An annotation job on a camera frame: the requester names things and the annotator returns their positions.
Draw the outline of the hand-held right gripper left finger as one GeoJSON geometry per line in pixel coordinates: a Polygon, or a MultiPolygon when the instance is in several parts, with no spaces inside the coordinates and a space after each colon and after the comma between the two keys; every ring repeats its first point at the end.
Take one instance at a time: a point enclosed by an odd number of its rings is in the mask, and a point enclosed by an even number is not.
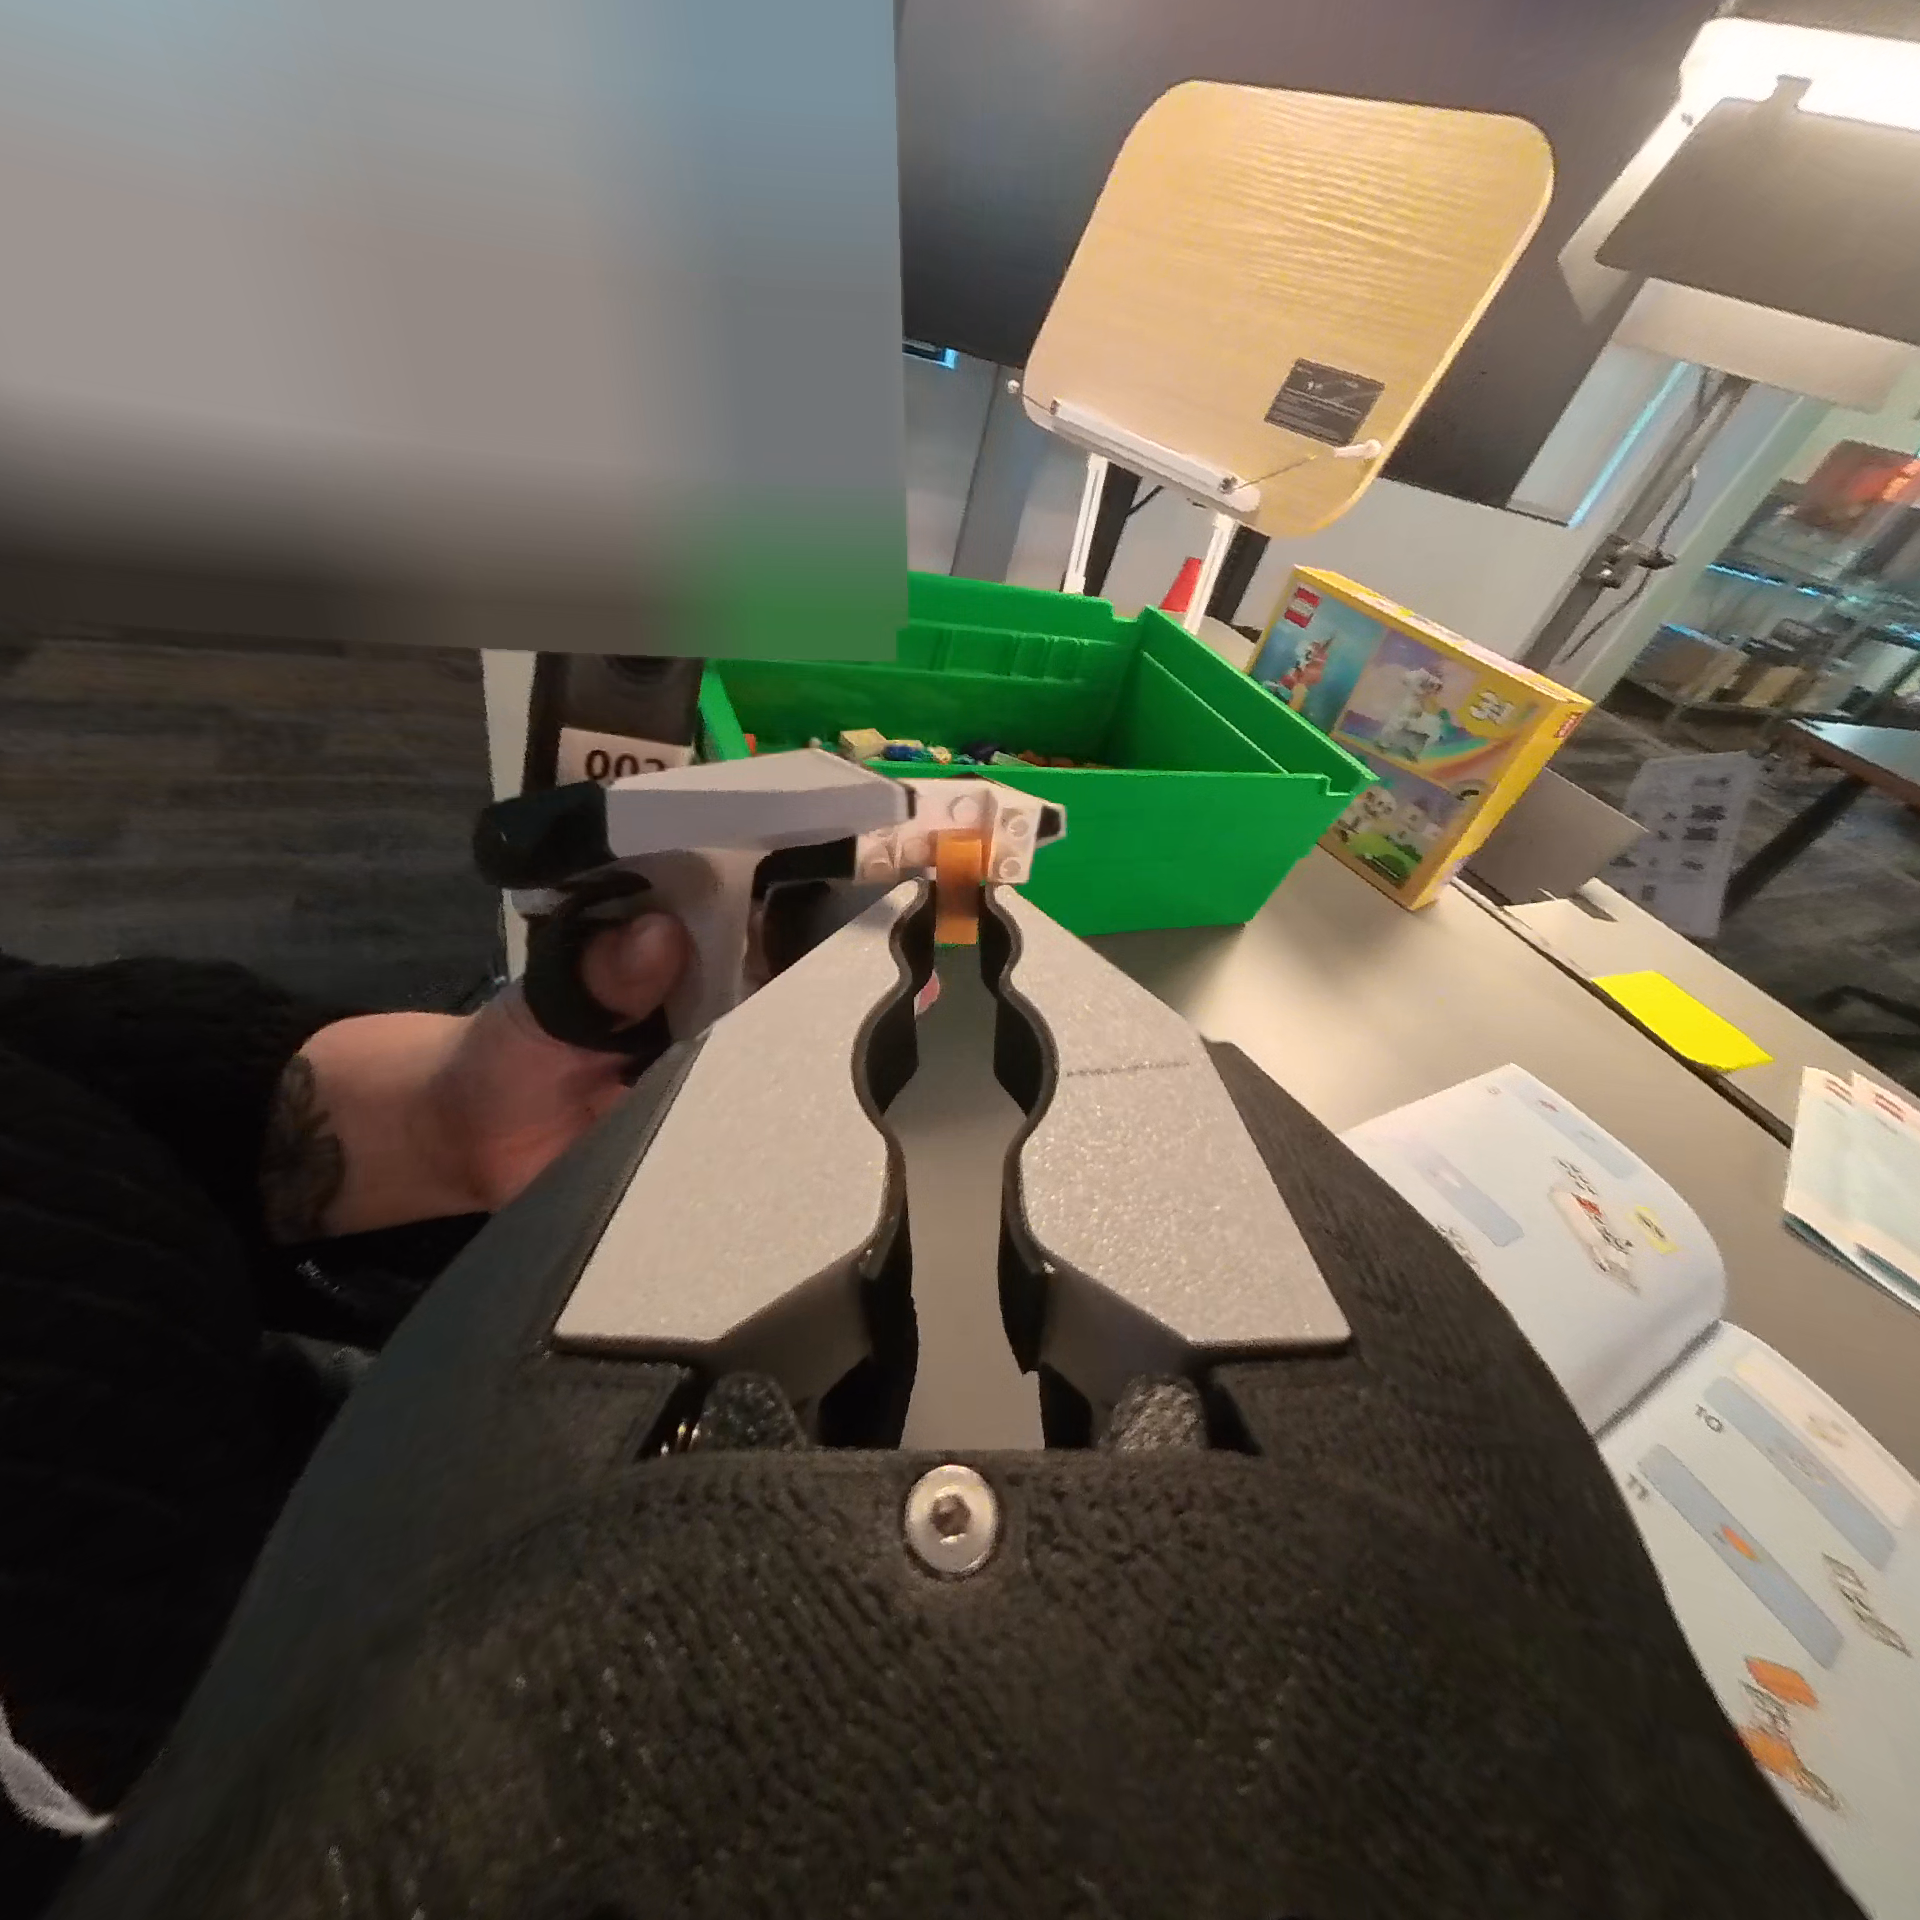
{"type": "Polygon", "coordinates": [[[919,885],[724,1015],[553,1320],[566,1354],[760,1374],[821,1444],[898,1444],[916,1369],[891,1108],[916,1069],[919,885]]]}

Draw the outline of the dark background desk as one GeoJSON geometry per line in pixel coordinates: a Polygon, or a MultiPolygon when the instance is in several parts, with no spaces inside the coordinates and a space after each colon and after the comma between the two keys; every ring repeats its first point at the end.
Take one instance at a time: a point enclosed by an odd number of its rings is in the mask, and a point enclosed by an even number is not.
{"type": "Polygon", "coordinates": [[[1884,799],[1910,817],[1916,813],[1915,730],[1805,719],[1792,720],[1785,739],[1810,769],[1834,779],[1792,817],[1781,873],[1819,846],[1863,799],[1884,799]]]}

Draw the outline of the person's left forearm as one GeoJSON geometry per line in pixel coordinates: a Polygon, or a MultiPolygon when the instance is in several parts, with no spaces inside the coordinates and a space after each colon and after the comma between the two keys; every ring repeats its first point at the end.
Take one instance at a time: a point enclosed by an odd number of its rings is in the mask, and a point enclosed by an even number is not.
{"type": "Polygon", "coordinates": [[[260,1173],[281,1073],[303,1043],[353,1012],[230,962],[3,958],[4,1048],[102,1098],[256,1243],[268,1240],[260,1173]]]}

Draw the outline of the yellow lego set box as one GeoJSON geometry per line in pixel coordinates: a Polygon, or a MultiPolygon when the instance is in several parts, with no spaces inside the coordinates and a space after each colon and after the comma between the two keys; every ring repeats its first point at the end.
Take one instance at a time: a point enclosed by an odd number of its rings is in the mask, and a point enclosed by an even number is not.
{"type": "Polygon", "coordinates": [[[1365,769],[1322,848],[1402,909],[1453,882],[1593,708],[1309,564],[1289,573],[1245,670],[1365,769]]]}

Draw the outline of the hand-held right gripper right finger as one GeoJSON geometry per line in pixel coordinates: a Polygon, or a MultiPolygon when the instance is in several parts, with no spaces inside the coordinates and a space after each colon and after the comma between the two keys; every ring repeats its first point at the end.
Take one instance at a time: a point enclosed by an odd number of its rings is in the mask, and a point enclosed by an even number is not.
{"type": "Polygon", "coordinates": [[[997,1302],[1044,1447],[1091,1447],[1138,1382],[1333,1354],[1349,1322],[1203,1037],[1011,885],[984,890],[992,1065],[1021,1112],[997,1302]]]}

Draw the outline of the pile of mixed lego bricks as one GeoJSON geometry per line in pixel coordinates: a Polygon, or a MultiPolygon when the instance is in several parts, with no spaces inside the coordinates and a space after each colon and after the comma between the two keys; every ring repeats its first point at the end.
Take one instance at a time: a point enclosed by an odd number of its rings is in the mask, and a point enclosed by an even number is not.
{"type": "Polygon", "coordinates": [[[1113,772],[1107,760],[1088,760],[1074,756],[1042,756],[1034,751],[1008,751],[992,739],[972,739],[963,747],[950,747],[939,739],[919,739],[915,735],[887,735],[879,730],[840,730],[833,735],[808,735],[802,739],[777,739],[771,735],[745,732],[741,735],[749,756],[768,756],[785,747],[820,747],[846,760],[870,763],[905,775],[909,769],[950,769],[956,775],[992,775],[992,772],[1113,772]]]}

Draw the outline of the green plastic bin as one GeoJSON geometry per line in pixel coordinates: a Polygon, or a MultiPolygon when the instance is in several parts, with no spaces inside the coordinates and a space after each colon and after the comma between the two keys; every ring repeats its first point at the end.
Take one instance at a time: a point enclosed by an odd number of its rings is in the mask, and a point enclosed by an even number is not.
{"type": "Polygon", "coordinates": [[[1370,783],[1175,618],[912,573],[887,663],[722,659],[707,757],[897,747],[885,776],[988,776],[1064,813],[1027,894],[1076,936],[1251,921],[1370,783]]]}

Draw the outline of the printed paper sheet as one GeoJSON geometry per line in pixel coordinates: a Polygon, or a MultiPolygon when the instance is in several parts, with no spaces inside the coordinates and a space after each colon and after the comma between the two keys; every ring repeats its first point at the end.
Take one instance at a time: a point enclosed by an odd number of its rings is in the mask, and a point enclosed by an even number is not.
{"type": "Polygon", "coordinates": [[[1618,804],[1640,836],[1601,881],[1671,930],[1715,942],[1758,783],[1761,757],[1740,751],[1640,760],[1618,804]]]}

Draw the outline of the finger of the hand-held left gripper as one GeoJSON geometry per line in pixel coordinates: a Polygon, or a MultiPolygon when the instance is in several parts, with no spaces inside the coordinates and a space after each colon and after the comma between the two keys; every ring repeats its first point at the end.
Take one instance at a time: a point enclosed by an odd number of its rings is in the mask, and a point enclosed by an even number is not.
{"type": "Polygon", "coordinates": [[[740,853],[749,885],[850,881],[859,846],[915,818],[905,783],[825,747],[703,760],[604,789],[597,875],[663,882],[667,857],[740,853]]]}

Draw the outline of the small white lego assembly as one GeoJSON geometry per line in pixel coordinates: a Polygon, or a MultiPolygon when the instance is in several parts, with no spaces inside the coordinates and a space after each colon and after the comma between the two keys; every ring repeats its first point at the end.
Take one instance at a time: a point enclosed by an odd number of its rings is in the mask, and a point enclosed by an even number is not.
{"type": "Polygon", "coordinates": [[[906,792],[906,813],[854,838],[854,881],[950,873],[980,885],[1024,885],[1037,857],[1068,836],[1060,807],[1003,783],[912,776],[897,785],[906,792]]]}

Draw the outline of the person's left hand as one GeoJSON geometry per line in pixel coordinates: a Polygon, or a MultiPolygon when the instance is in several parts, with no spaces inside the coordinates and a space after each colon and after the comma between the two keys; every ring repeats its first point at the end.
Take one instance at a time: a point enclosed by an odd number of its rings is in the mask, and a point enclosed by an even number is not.
{"type": "Polygon", "coordinates": [[[303,1043],[336,1180],[326,1235],[499,1211],[622,1096],[625,1058],[557,1043],[524,980],[476,1012],[374,1012],[303,1043]]]}

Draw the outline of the grey cardboard sheet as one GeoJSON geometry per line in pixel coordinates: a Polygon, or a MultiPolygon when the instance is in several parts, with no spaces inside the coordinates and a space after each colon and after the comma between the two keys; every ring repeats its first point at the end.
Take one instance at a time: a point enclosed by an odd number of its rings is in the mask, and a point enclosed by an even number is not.
{"type": "Polygon", "coordinates": [[[1569,898],[1643,838],[1643,826],[1542,769],[1463,862],[1461,878],[1504,906],[1569,898]]]}

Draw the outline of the white hanging light fixture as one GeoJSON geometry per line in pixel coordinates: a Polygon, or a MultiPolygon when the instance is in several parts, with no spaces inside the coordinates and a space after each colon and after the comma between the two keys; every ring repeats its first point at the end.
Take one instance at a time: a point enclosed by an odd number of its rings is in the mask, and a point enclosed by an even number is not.
{"type": "Polygon", "coordinates": [[[1916,7],[1723,6],[1560,270],[1618,346],[1891,405],[1916,350],[1916,7]]]}

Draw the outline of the wooden book stand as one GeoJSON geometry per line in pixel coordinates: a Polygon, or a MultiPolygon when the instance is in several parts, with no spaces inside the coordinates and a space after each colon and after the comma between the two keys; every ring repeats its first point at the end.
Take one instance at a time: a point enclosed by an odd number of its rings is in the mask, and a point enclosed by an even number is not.
{"type": "Polygon", "coordinates": [[[1237,531],[1328,528],[1378,476],[1532,242],[1517,114],[1180,81],[1125,134],[1021,368],[1027,418],[1237,531]]]}

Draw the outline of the open instruction booklet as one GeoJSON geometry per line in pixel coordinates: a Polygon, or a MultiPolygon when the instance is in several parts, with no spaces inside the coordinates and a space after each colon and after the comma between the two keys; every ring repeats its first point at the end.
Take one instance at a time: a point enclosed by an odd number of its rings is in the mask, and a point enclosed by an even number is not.
{"type": "Polygon", "coordinates": [[[1866,1914],[1915,1914],[1915,1475],[1723,1316],[1697,1211],[1525,1069],[1345,1139],[1545,1359],[1769,1786],[1866,1914]]]}

